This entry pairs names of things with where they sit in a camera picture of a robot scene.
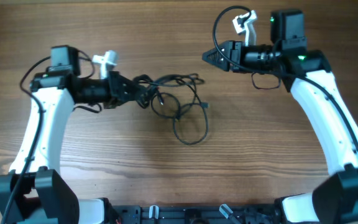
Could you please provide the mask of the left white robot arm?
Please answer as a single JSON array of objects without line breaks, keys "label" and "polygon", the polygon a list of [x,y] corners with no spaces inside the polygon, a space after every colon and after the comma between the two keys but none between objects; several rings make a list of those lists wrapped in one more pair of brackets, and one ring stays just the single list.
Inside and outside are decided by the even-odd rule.
[{"label": "left white robot arm", "polygon": [[0,175],[3,223],[120,223],[106,198],[80,200],[60,175],[63,135],[72,112],[94,113],[129,101],[146,105],[150,90],[114,70],[116,54],[90,58],[99,78],[82,77],[85,53],[69,45],[51,49],[50,66],[36,73],[26,93],[31,111],[24,139],[9,172]]}]

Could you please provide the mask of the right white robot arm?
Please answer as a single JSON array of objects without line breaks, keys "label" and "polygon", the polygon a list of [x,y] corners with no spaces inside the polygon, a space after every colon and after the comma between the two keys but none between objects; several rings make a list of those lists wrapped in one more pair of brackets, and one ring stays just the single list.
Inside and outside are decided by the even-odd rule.
[{"label": "right white robot arm", "polygon": [[308,50],[304,15],[282,9],[270,15],[270,45],[256,43],[255,11],[233,19],[242,41],[215,43],[202,59],[226,72],[273,75],[298,102],[323,149],[328,178],[310,193],[278,198],[266,218],[271,223],[358,221],[358,126],[320,50]]}]

